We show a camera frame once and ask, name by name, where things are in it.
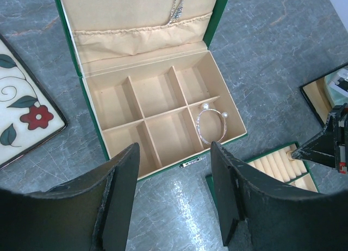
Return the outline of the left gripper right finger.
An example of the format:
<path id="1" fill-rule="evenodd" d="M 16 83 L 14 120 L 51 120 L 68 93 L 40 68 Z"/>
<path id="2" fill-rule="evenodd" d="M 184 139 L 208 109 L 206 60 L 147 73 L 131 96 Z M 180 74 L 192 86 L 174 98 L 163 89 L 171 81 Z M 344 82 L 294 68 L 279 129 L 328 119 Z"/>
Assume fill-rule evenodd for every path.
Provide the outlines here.
<path id="1" fill-rule="evenodd" d="M 224 246 L 246 222 L 243 249 L 347 250 L 347 191 L 321 194 L 283 183 L 217 142 L 210 156 Z"/>

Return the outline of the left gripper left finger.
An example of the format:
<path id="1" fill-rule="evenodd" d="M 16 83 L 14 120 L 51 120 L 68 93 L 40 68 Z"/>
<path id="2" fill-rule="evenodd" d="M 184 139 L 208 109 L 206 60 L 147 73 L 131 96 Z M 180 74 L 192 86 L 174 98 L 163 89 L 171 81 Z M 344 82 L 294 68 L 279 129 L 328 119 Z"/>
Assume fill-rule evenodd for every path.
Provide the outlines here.
<path id="1" fill-rule="evenodd" d="M 139 166 L 134 143 L 46 192 L 1 189 L 1 250 L 125 250 Z"/>

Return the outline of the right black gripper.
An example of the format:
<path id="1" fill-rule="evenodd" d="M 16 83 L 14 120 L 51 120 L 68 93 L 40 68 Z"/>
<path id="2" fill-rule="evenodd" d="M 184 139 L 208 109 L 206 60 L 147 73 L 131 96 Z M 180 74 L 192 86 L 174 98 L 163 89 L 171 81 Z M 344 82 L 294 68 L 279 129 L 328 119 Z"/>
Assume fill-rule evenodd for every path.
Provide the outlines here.
<path id="1" fill-rule="evenodd" d="M 294 150 L 291 157 L 347 174 L 347 103 L 336 105 L 329 112 L 323 130 Z"/>

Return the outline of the green jewelry tray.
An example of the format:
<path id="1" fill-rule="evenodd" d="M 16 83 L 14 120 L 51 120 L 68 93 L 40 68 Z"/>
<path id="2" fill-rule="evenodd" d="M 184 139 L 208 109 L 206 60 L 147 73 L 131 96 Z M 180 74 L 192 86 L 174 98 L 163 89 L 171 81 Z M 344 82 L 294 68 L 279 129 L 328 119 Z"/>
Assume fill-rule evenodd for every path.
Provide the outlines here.
<path id="1" fill-rule="evenodd" d="M 306 162 L 291 157 L 298 146 L 297 142 L 291 142 L 246 160 L 245 163 L 268 176 L 267 179 L 261 175 L 252 177 L 249 182 L 250 191 L 274 199 L 294 199 L 309 195 L 294 190 L 294 187 L 318 193 Z"/>

